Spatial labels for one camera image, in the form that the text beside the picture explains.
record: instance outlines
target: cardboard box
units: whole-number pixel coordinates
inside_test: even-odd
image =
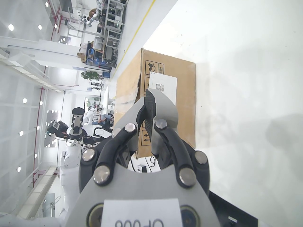
[[[175,103],[179,114],[178,133],[185,142],[195,148],[196,65],[193,62],[158,54],[142,48],[118,78],[115,122],[140,97],[145,96],[146,89],[149,86],[150,72],[177,78]],[[137,158],[152,155],[150,144],[145,130],[145,123],[143,122],[139,133]]]
[[[83,54],[83,53],[77,53],[77,56],[78,56],[79,58],[81,58],[81,61],[82,61],[83,63],[86,63],[86,55],[85,55],[85,54]]]
[[[80,53],[81,54],[86,54],[86,49],[87,49],[87,44],[86,43],[81,43]]]

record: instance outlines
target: metal bolt head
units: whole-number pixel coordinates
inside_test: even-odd
[[[115,128],[112,132],[111,132],[111,136],[114,138],[116,137],[116,135],[121,131],[121,128]]]
[[[196,158],[197,162],[198,162],[199,164],[201,164],[201,165],[207,163],[207,156],[205,155],[204,152],[196,151],[196,152],[195,152],[195,158]]]
[[[179,172],[179,178],[181,182],[186,186],[194,186],[196,184],[196,174],[190,168],[182,168]]]
[[[90,160],[93,159],[94,154],[95,154],[94,149],[91,149],[91,148],[90,148],[90,149],[86,149],[86,150],[83,152],[83,154],[82,154],[82,159],[83,159],[84,161],[90,161]]]
[[[98,185],[103,184],[108,180],[110,173],[111,172],[107,166],[98,166],[94,170],[94,175],[93,175],[95,183]]]
[[[128,123],[126,126],[125,126],[125,130],[128,132],[128,133],[132,133],[133,131],[135,131],[136,129],[136,126],[135,124],[133,123]]]
[[[156,121],[156,127],[159,128],[159,129],[164,129],[167,127],[167,122],[166,120],[163,120],[163,119],[159,119]]]

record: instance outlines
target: ceiling light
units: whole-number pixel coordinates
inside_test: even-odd
[[[13,31],[13,30],[14,30],[14,25],[13,25],[13,24],[10,24],[10,25],[9,25],[9,30],[10,30],[10,31]]]

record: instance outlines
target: white label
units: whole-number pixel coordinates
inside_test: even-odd
[[[176,105],[177,96],[177,78],[150,72],[148,88],[160,90],[165,94],[174,105]]]
[[[237,219],[235,219],[235,218],[233,218],[233,217],[230,217],[230,216],[228,216],[228,219],[229,219],[229,220],[234,221],[235,223],[237,223],[237,222],[238,222],[238,220],[237,220]]]
[[[101,227],[182,227],[178,199],[105,200]]]

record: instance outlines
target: green plant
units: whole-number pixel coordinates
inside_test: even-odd
[[[94,71],[82,72],[81,77],[85,80],[100,80],[99,74]]]

